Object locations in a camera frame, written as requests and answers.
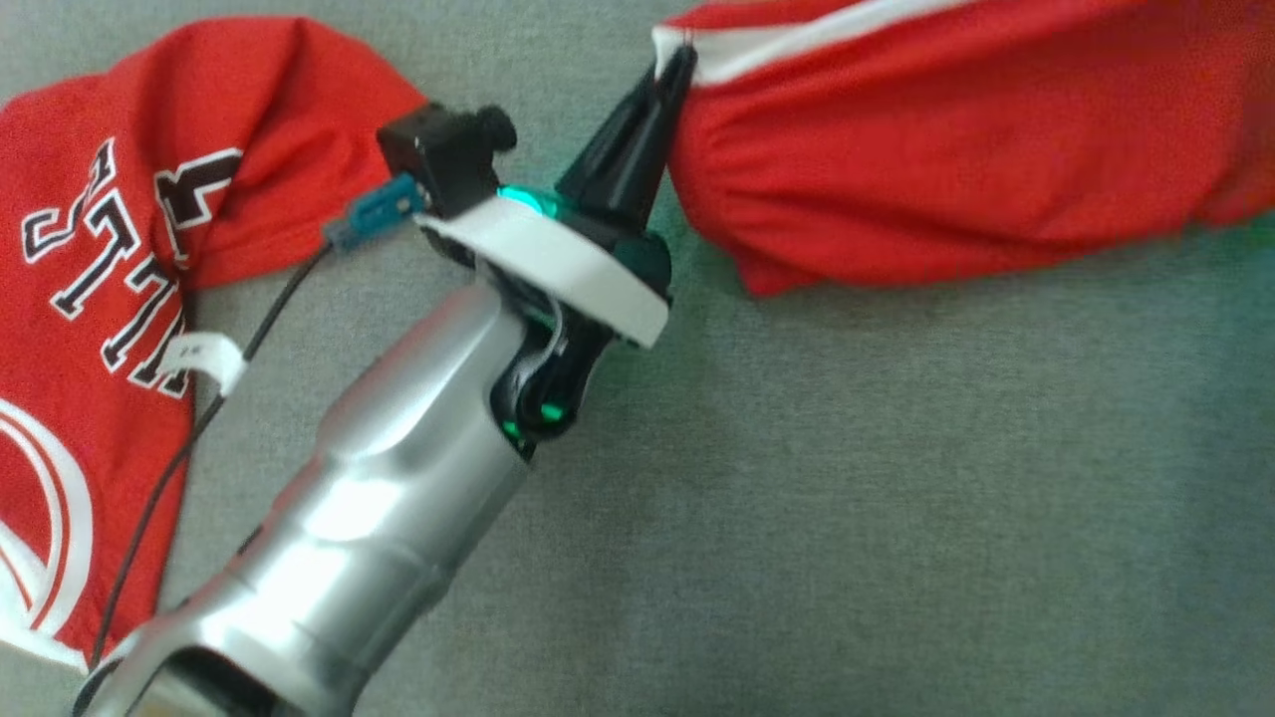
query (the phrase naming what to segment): black and white lettering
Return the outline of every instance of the black and white lettering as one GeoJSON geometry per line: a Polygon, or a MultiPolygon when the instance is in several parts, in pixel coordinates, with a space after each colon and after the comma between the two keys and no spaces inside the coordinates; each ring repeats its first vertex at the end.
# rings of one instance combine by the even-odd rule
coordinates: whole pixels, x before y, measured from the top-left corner
{"type": "Polygon", "coordinates": [[[129,273],[127,278],[124,279],[135,293],[142,293],[148,286],[154,286],[150,299],[142,305],[133,320],[127,323],[117,334],[106,339],[102,344],[102,362],[113,374],[116,369],[124,365],[124,361],[129,357],[129,350],[133,344],[138,342],[138,338],[150,328],[150,323],[154,322],[156,314],[159,313],[159,307],[168,301],[168,297],[173,295],[173,288],[176,285],[170,279],[164,272],[163,267],[159,264],[159,259],[154,254],[147,256],[145,262],[138,264],[133,272],[129,273]]]}
{"type": "Polygon", "coordinates": [[[110,138],[97,149],[93,166],[88,172],[88,184],[84,191],[71,203],[66,222],[52,228],[61,217],[62,211],[50,207],[38,212],[32,212],[22,219],[22,253],[28,264],[34,264],[43,255],[66,244],[75,236],[75,230],[84,213],[84,204],[91,202],[97,193],[115,179],[115,138],[110,138]]]}
{"type": "Polygon", "coordinates": [[[156,200],[163,208],[173,260],[178,267],[185,265],[189,255],[177,241],[177,233],[213,219],[208,194],[229,186],[242,159],[241,151],[222,149],[184,162],[176,171],[156,175],[156,200]]]}
{"type": "MultiPolygon", "coordinates": [[[[156,388],[156,384],[159,383],[161,379],[159,362],[163,361],[163,352],[168,350],[168,343],[173,338],[181,336],[181,333],[185,330],[186,330],[186,311],[185,309],[182,309],[177,311],[177,316],[173,318],[171,324],[168,324],[168,329],[164,332],[163,341],[159,342],[159,346],[157,346],[156,350],[150,352],[150,356],[148,356],[145,361],[143,361],[140,365],[138,365],[136,369],[133,370],[133,374],[129,376],[129,380],[143,388],[150,388],[150,389],[156,388]]],[[[159,393],[163,393],[166,395],[171,395],[173,398],[181,398],[186,395],[186,387],[189,384],[190,379],[186,375],[186,371],[178,371],[176,374],[172,374],[171,376],[163,376],[163,383],[158,387],[158,390],[159,393]]]]}
{"type": "Polygon", "coordinates": [[[107,240],[102,253],[84,269],[84,273],[50,300],[68,319],[79,316],[84,310],[84,300],[102,286],[120,262],[131,256],[142,245],[119,189],[112,189],[97,200],[85,214],[84,223],[92,230],[93,236],[101,239],[105,233],[107,240]]]}

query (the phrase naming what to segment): red jersey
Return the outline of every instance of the red jersey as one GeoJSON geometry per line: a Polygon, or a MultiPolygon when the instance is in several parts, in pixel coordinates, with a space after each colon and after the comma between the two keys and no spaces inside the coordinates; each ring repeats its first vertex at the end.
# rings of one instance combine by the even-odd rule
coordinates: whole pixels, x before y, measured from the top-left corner
{"type": "MultiPolygon", "coordinates": [[[[300,18],[199,22],[0,110],[0,640],[84,667],[138,515],[186,440],[159,360],[185,295],[283,269],[388,172],[375,130],[425,102],[300,18]]],[[[110,648],[154,612],[182,476],[110,648]]]]}
{"type": "Polygon", "coordinates": [[[713,3],[671,159],[748,290],[1046,267],[1275,207],[1270,0],[713,3]]]}

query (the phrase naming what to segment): cable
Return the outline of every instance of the cable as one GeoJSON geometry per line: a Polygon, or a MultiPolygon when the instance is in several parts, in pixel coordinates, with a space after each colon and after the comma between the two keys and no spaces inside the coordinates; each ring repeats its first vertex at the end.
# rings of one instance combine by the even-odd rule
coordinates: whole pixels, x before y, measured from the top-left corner
{"type": "MultiPolygon", "coordinates": [[[[306,276],[310,274],[310,270],[314,269],[315,265],[319,264],[319,262],[323,260],[323,258],[330,251],[332,244],[325,242],[323,249],[307,259],[306,263],[292,274],[287,286],[284,286],[283,291],[279,292],[279,296],[275,297],[270,310],[266,311],[265,318],[261,319],[261,324],[256,328],[256,333],[254,333],[252,338],[247,342],[247,347],[244,350],[245,362],[252,361],[252,357],[256,356],[256,350],[260,348],[261,342],[265,341],[265,334],[270,333],[270,329],[274,327],[274,322],[279,318],[279,314],[283,313],[283,307],[287,306],[288,300],[292,299],[293,293],[296,293],[302,279],[305,279],[306,276]]],[[[172,461],[168,462],[168,466],[164,468],[163,473],[161,473],[159,481],[150,490],[147,504],[142,509],[142,515],[138,517],[138,527],[133,531],[133,540],[129,542],[129,550],[124,554],[124,561],[120,564],[120,570],[115,575],[115,584],[111,586],[111,595],[106,600],[106,610],[102,611],[102,625],[98,628],[97,638],[93,640],[93,654],[88,661],[89,670],[97,669],[98,663],[102,661],[102,651],[106,648],[106,640],[111,632],[111,623],[115,619],[115,610],[120,603],[120,596],[124,593],[124,583],[127,580],[129,568],[133,566],[133,561],[138,556],[138,549],[142,547],[142,538],[147,532],[147,526],[150,523],[150,518],[154,514],[156,508],[159,505],[159,499],[163,496],[164,489],[177,473],[177,468],[180,468],[181,464],[190,458],[191,452],[195,449],[195,441],[204,434],[208,425],[213,422],[217,412],[222,410],[223,403],[226,403],[226,397],[217,395],[217,398],[213,398],[213,402],[209,403],[204,413],[198,421],[195,421],[195,426],[190,431],[190,438],[187,438],[186,443],[177,449],[176,455],[172,457],[172,461]]]]}

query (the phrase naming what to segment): white stripe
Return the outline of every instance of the white stripe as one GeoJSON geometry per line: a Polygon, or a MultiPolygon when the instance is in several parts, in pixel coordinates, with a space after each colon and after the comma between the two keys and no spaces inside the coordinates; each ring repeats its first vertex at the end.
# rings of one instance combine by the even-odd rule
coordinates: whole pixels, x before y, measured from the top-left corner
{"type": "MultiPolygon", "coordinates": [[[[62,496],[66,499],[65,515],[57,506],[56,494],[50,503],[50,519],[55,523],[56,532],[54,535],[56,537],[52,545],[54,552],[50,556],[48,579],[55,579],[59,569],[61,569],[62,579],[57,586],[57,595],[42,596],[42,606],[50,597],[52,605],[48,606],[45,619],[33,626],[40,633],[55,635],[70,617],[71,611],[75,610],[80,595],[84,592],[84,586],[88,583],[88,572],[93,559],[93,503],[88,495],[88,482],[66,447],[33,416],[13,403],[0,399],[0,417],[6,418],[6,421],[0,421],[0,426],[8,427],[9,430],[5,432],[11,438],[13,426],[18,426],[43,449],[48,457],[47,466],[40,459],[32,459],[32,466],[41,473],[42,480],[45,480],[43,475],[51,469],[51,478],[57,481],[62,489],[62,496]],[[56,560],[61,554],[62,541],[66,545],[66,558],[59,565],[56,560]]],[[[26,439],[19,441],[19,445],[23,444],[29,445],[26,439]]]]}
{"type": "MultiPolygon", "coordinates": [[[[38,610],[43,607],[37,601],[41,596],[41,584],[43,583],[41,574],[46,572],[45,564],[34,552],[32,552],[27,543],[22,542],[22,538],[4,523],[0,523],[0,555],[4,556],[4,563],[13,566],[13,579],[17,580],[13,586],[14,600],[20,601],[20,593],[23,592],[32,600],[31,609],[28,609],[26,614],[19,615],[23,624],[29,624],[31,620],[36,617],[38,610]]],[[[4,563],[0,563],[0,598],[8,597],[5,595],[8,591],[4,587],[4,573],[6,572],[4,570],[4,563]]],[[[4,619],[5,614],[0,611],[0,620],[4,619]]]]}
{"type": "Polygon", "coordinates": [[[57,499],[57,486],[54,485],[54,476],[50,475],[48,464],[45,463],[43,455],[27,440],[22,430],[10,424],[6,416],[3,415],[0,415],[0,432],[13,439],[13,443],[27,457],[27,461],[31,462],[36,476],[40,477],[40,487],[45,490],[45,504],[48,505],[48,566],[41,570],[42,574],[38,575],[38,582],[29,582],[23,586],[27,589],[27,595],[31,596],[31,612],[27,615],[27,619],[31,620],[36,615],[40,615],[45,605],[54,597],[54,580],[57,577],[57,566],[62,554],[62,538],[65,537],[61,501],[57,499]]]}
{"type": "Polygon", "coordinates": [[[857,40],[891,26],[986,0],[864,0],[817,20],[766,28],[700,31],[657,26],[655,75],[690,40],[699,54],[692,83],[723,84],[741,75],[829,45],[857,40]]]}
{"type": "Polygon", "coordinates": [[[0,644],[11,644],[42,660],[65,665],[80,675],[88,674],[84,656],[48,635],[32,633],[0,620],[0,644]]]}

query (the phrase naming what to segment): green led light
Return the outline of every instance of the green led light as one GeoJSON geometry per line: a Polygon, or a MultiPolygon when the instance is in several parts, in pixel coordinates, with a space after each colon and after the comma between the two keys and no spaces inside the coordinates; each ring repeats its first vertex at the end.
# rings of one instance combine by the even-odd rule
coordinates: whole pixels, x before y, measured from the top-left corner
{"type": "Polygon", "coordinates": [[[532,209],[536,209],[538,213],[550,218],[556,218],[558,214],[557,202],[552,196],[541,194],[532,189],[509,185],[496,190],[496,194],[504,196],[505,199],[513,199],[514,202],[527,204],[532,209]]]}

